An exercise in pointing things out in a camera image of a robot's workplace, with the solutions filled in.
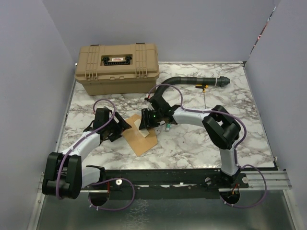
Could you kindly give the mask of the beige lined letter paper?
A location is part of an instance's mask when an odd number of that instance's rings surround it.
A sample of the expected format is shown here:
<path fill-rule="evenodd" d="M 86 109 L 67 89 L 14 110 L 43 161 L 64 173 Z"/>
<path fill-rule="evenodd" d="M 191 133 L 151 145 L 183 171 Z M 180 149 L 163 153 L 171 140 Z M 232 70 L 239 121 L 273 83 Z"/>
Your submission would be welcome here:
<path fill-rule="evenodd" d="M 140 119 L 137 119 L 135 122 L 134 122 L 138 132 L 145 138 L 147 137 L 150 133 L 147 129 L 141 129 L 139 130 L 139 127 L 141 125 L 141 120 Z"/>

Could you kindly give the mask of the green white glue stick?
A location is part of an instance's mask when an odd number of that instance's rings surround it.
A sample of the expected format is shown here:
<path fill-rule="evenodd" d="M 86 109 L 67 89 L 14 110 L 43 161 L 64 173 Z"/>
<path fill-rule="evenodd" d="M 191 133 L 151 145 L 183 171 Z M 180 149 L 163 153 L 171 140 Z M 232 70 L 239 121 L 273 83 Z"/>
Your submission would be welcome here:
<path fill-rule="evenodd" d="M 171 124 L 166 124 L 166 126 L 165 126 L 165 130 L 166 130 L 167 132 L 169 132 L 169 131 L 170 131 L 170 128 L 171 128 Z"/>

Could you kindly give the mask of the brown paper envelope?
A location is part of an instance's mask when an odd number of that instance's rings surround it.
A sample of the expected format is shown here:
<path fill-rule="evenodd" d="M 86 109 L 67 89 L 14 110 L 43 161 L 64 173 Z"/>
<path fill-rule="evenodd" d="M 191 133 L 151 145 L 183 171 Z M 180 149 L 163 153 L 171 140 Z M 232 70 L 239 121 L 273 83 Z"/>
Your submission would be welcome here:
<path fill-rule="evenodd" d="M 131 126 L 130 129 L 125 130 L 122 135 L 132 148 L 136 156 L 141 156 L 148 150 L 157 145 L 158 140 L 153 129 L 139 130 L 141 117 L 137 114 L 126 119 L 126 122 Z"/>

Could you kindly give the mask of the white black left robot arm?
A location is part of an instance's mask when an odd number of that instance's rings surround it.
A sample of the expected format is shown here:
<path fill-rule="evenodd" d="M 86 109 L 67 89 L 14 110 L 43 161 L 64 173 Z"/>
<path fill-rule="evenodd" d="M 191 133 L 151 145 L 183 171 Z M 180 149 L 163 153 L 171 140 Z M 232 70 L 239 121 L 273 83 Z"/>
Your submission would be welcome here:
<path fill-rule="evenodd" d="M 47 157 L 42 193 L 58 198 L 76 199 L 88 185 L 95 189 L 105 186 L 106 177 L 98 166 L 82 166 L 82 161 L 103 141 L 111 142 L 131 129 L 118 112 L 98 108 L 94 120 L 84 129 L 81 137 L 63 152 L 52 152 Z"/>

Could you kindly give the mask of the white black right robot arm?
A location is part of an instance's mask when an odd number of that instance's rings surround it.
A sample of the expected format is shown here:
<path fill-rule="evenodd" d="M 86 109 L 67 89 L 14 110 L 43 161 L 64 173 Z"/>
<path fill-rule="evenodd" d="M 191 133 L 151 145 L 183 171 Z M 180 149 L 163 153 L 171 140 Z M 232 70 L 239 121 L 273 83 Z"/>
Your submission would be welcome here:
<path fill-rule="evenodd" d="M 221 158 L 221 184 L 232 187 L 238 181 L 240 172 L 235 145 L 241 126 L 223 106 L 213 109 L 196 110 L 184 108 L 183 104 L 170 106 L 162 97 L 154 95 L 144 99 L 148 107 L 141 111 L 139 130 L 156 128 L 161 122 L 173 125 L 192 125 L 206 130 L 211 142 L 219 149 Z"/>

